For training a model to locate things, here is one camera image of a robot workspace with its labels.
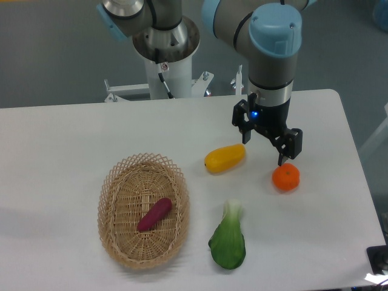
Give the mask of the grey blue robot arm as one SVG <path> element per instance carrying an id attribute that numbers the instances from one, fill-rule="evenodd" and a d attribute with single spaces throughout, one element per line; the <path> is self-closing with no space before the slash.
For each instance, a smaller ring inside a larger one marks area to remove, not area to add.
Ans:
<path id="1" fill-rule="evenodd" d="M 248 97 L 233 108 L 232 124 L 243 142 L 256 131 L 279 153 L 296 158 L 303 133 L 286 121 L 302 42 L 301 11 L 309 1 L 204 1 L 202 22 L 211 34 L 246 58 Z M 200 42 L 181 1 L 100 1 L 97 11 L 110 33 L 131 39 L 147 67 L 152 99 L 194 95 L 192 56 Z"/>

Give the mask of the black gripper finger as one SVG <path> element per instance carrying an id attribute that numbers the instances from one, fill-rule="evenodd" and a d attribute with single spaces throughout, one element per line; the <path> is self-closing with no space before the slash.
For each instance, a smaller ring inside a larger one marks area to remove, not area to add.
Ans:
<path id="1" fill-rule="evenodd" d="M 233 107 L 232 125 L 239 129 L 242 134 L 242 143 L 247 144 L 251 139 L 251 131 L 254 129 L 254 123 L 245 117 L 249 117 L 249 107 L 246 100 L 240 100 Z"/>
<path id="2" fill-rule="evenodd" d="M 285 129 L 278 140 L 278 165 L 282 166 L 288 159 L 295 159 L 302 151 L 303 131 L 301 129 Z"/>

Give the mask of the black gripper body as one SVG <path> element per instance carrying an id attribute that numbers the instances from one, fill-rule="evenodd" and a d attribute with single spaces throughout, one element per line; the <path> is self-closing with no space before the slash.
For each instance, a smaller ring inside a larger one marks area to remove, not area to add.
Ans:
<path id="1" fill-rule="evenodd" d="M 251 93 L 248 98 L 248 130 L 246 142 L 251 138 L 254 130 L 270 140 L 274 147 L 282 147 L 284 136 L 288 130 L 286 121 L 289 112 L 290 99 L 285 103 L 273 107 L 266 107 L 257 103 L 258 95 Z"/>

